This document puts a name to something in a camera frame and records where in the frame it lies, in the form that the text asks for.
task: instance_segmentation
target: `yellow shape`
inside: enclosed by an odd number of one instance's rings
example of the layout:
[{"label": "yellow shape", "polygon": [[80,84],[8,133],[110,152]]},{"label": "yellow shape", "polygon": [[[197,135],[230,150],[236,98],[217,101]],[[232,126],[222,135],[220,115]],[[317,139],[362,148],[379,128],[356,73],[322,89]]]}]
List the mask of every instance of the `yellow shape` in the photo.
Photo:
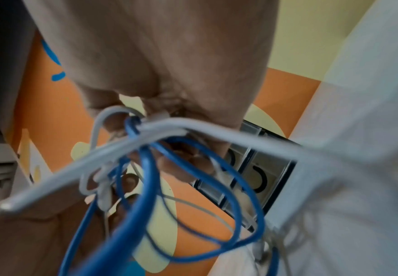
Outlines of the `yellow shape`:
[{"label": "yellow shape", "polygon": [[120,95],[119,99],[125,106],[134,108],[140,111],[142,114],[146,114],[143,108],[143,103],[139,97],[128,97]]},{"label": "yellow shape", "polygon": [[[77,160],[88,154],[89,150],[89,144],[78,142],[72,148],[70,156],[73,160]],[[137,169],[139,170],[139,173],[143,175],[143,170],[140,168],[140,166],[137,166]],[[134,173],[134,169],[131,165],[128,166],[128,172]],[[165,195],[174,196],[170,185],[163,178],[161,178],[161,189]],[[132,190],[132,192],[126,193],[125,197],[141,194],[142,190],[143,183],[142,181],[139,181],[137,187]],[[88,204],[93,200],[93,198],[94,196],[88,196],[85,199],[85,202]],[[119,201],[117,201],[109,210],[110,215],[115,212],[118,203]],[[175,202],[167,200],[166,204],[172,211],[172,213],[176,216]],[[154,211],[152,213],[152,217],[150,219],[147,229],[155,242],[165,252],[170,255],[174,254],[176,241],[178,239],[178,224],[167,213],[163,201],[160,197],[157,198]],[[135,250],[133,256],[134,259],[140,264],[140,266],[150,273],[161,272],[169,264],[169,261],[167,259],[161,257],[157,252],[155,252],[147,238],[143,238],[143,240],[140,242],[139,246]]]},{"label": "yellow shape", "polygon": [[285,137],[284,132],[279,125],[266,112],[254,104],[249,107],[244,119],[248,122],[256,124],[257,126],[281,135],[282,137]]},{"label": "yellow shape", "polygon": [[40,172],[40,166],[37,165],[34,168],[34,175],[32,176],[32,179],[34,180],[34,183],[39,183],[41,180],[41,172]]},{"label": "yellow shape", "polygon": [[26,176],[30,175],[30,133],[27,129],[22,129],[19,149],[19,163]]},{"label": "yellow shape", "polygon": [[90,144],[78,142],[73,146],[72,151],[70,152],[70,157],[72,157],[72,159],[76,161],[79,158],[84,157],[89,151]]},{"label": "yellow shape", "polygon": [[281,0],[269,68],[315,80],[374,0]]}]

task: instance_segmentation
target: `blue spot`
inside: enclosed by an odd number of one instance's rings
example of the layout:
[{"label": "blue spot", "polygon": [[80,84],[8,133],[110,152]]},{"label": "blue spot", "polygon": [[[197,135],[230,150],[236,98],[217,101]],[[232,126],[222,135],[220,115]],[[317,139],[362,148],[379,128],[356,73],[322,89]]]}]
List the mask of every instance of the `blue spot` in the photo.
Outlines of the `blue spot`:
[{"label": "blue spot", "polygon": [[124,268],[120,270],[117,276],[145,276],[146,271],[137,263],[137,261],[129,261]]},{"label": "blue spot", "polygon": [[[61,66],[60,60],[58,59],[57,55],[49,48],[49,45],[46,43],[45,40],[41,40],[41,43],[43,45],[43,49],[45,50],[46,54],[50,59],[55,62],[56,64]],[[59,74],[52,75],[51,80],[52,81],[59,81],[62,80],[64,77],[66,77],[66,73],[63,71]]]}]

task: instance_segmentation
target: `hand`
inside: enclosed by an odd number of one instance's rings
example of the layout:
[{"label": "hand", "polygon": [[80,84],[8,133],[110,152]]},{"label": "hand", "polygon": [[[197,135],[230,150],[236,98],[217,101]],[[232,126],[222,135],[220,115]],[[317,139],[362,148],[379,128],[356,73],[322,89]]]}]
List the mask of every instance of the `hand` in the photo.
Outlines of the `hand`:
[{"label": "hand", "polygon": [[[92,116],[142,99],[161,110],[237,129],[263,81],[277,0],[24,0],[44,39],[75,82]],[[108,131],[125,116],[110,117]],[[206,139],[223,156],[228,143]],[[182,158],[210,173],[210,162],[185,145]],[[160,170],[193,177],[156,156]]]},{"label": "hand", "polygon": [[[126,192],[138,184],[138,177],[133,174],[124,175],[122,180]],[[113,194],[113,204],[117,200]],[[87,208],[76,184],[49,195],[18,214],[0,209],[0,275],[57,275]],[[118,208],[109,217],[110,231],[124,216],[125,211]],[[103,214],[93,217],[72,262],[73,267],[104,240],[103,223]]]}]

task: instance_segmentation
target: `blue shape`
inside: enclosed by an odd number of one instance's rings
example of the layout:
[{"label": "blue shape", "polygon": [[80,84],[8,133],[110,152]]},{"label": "blue shape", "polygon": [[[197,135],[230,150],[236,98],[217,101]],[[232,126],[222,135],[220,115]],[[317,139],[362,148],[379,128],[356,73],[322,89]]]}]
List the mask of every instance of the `blue shape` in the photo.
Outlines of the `blue shape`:
[{"label": "blue shape", "polygon": [[137,263],[137,261],[129,261],[125,267],[120,270],[117,276],[145,276],[146,271]]},{"label": "blue shape", "polygon": [[[45,52],[48,55],[48,57],[50,57],[50,59],[53,62],[55,62],[56,64],[61,66],[60,60],[58,59],[57,55],[51,50],[51,48],[46,43],[46,41],[45,40],[41,40],[41,44],[43,45],[43,49],[45,50]],[[52,81],[59,81],[59,80],[62,80],[64,77],[66,77],[66,73],[63,71],[63,72],[61,72],[59,74],[52,75],[51,80]]]}]

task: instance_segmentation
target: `orange surface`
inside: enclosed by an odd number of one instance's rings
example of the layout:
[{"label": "orange surface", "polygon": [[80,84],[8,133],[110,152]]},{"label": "orange surface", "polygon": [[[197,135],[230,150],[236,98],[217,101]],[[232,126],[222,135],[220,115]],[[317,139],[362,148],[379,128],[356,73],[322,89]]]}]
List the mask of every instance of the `orange surface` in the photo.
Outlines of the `orange surface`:
[{"label": "orange surface", "polygon": [[[44,52],[40,35],[36,35],[15,107],[13,129],[8,133],[13,149],[17,151],[22,129],[27,129],[31,141],[53,173],[72,162],[70,151],[77,142],[89,142],[93,124],[93,119],[85,112],[79,93],[67,77],[55,82],[51,80],[53,74],[61,71],[61,67]],[[288,137],[318,83],[316,80],[269,69],[255,104],[269,114]],[[99,142],[103,143],[107,138],[108,134],[102,131]],[[228,215],[190,185],[170,176],[164,178],[175,197],[203,206],[232,222]],[[176,203],[176,209],[178,218],[187,225],[220,239],[230,237],[229,231],[214,218],[180,203]],[[176,256],[194,255],[214,248],[215,245],[178,229]],[[211,259],[188,265],[170,263],[157,275],[205,276],[214,261]]]},{"label": "orange surface", "polygon": [[319,85],[319,80],[268,68],[254,104],[289,137]]}]

